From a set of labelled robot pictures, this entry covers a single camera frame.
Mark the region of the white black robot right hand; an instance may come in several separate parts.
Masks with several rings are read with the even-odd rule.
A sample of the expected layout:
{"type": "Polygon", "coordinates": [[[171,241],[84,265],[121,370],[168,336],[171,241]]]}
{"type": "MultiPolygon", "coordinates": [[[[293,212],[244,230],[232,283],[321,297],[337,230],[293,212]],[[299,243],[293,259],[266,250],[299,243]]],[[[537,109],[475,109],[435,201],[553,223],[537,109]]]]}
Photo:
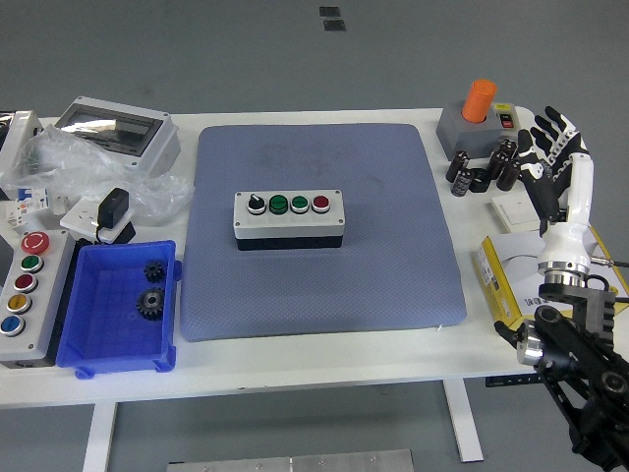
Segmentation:
{"type": "Polygon", "coordinates": [[[519,178],[540,220],[539,272],[589,272],[583,242],[590,227],[594,162],[580,131],[551,106],[518,132],[519,178]]]}

